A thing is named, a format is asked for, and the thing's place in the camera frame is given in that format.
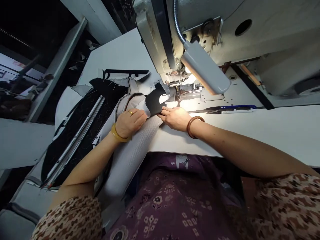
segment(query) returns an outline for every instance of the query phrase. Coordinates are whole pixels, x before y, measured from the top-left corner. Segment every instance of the wooden bangle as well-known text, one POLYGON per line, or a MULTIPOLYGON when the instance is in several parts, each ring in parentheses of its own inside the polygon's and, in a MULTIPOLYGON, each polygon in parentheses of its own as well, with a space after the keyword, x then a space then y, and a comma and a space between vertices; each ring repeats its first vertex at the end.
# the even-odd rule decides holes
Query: wooden bangle
POLYGON ((115 123, 112 125, 111 132, 119 142, 128 142, 129 140, 131 140, 131 138, 122 138, 119 136, 119 134, 117 133, 117 130, 116 130, 115 123))
POLYGON ((191 126, 191 123, 196 120, 196 119, 200 119, 202 122, 205 122, 204 119, 200 116, 195 116, 193 118, 190 119, 190 121, 188 122, 188 125, 187 125, 187 133, 189 134, 189 136, 193 139, 198 139, 197 137, 193 136, 191 131, 190 131, 190 126, 191 126))

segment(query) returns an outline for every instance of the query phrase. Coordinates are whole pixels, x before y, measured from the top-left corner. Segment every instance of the industrial sewing machine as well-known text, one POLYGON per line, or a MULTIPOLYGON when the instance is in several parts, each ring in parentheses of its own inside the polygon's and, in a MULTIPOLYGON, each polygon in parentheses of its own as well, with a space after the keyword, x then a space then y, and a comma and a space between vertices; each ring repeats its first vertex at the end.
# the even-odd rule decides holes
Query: industrial sewing machine
POLYGON ((228 89, 217 93, 206 86, 206 82, 220 85, 220 74, 211 74, 205 82, 197 80, 193 74, 197 69, 189 70, 183 61, 187 52, 183 39, 199 44, 224 73, 230 65, 258 59, 256 74, 272 96, 299 98, 320 91, 320 1, 177 0, 175 4, 174 0, 133 4, 153 64, 163 83, 175 88, 168 101, 200 98, 208 90, 216 94, 211 100, 219 100, 228 89))

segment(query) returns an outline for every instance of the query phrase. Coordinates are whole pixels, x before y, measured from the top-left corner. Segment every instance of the woman's left hand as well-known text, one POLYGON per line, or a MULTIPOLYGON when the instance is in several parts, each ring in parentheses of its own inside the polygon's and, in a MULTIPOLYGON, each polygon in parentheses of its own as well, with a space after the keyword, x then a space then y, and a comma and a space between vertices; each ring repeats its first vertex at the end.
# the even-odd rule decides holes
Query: woman's left hand
POLYGON ((116 122, 117 134, 122 138, 131 137, 138 131, 147 120, 143 110, 136 108, 129 109, 120 114, 116 122))

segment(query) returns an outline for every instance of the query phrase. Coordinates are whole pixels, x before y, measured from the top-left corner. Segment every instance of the woman's right hand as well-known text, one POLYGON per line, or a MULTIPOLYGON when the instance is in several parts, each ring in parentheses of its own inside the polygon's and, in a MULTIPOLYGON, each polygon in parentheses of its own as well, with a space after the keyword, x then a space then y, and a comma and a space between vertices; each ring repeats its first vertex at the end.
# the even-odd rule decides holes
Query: woman's right hand
POLYGON ((187 131, 187 125, 192 118, 186 110, 180 107, 162 107, 161 114, 158 114, 158 117, 170 128, 181 132, 187 131))

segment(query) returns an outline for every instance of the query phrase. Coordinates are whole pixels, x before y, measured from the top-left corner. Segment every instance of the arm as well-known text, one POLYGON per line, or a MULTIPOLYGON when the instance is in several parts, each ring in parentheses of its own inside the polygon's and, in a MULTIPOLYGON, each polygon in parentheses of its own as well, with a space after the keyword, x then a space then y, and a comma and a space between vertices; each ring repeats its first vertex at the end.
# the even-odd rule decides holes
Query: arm
MULTIPOLYGON (((161 119, 170 128, 186 131, 191 116, 183 108, 163 107, 161 119)), ((311 167, 296 158, 258 140, 195 120, 191 133, 204 141, 243 171, 261 178, 289 173, 305 173, 320 177, 311 167)))
MULTIPOLYGON (((117 119, 116 131, 122 138, 132 136, 147 119, 143 110, 131 109, 123 112, 117 119)), ((94 194, 95 179, 104 170, 113 151, 120 142, 109 132, 72 170, 55 194, 49 210, 72 197, 94 194)))

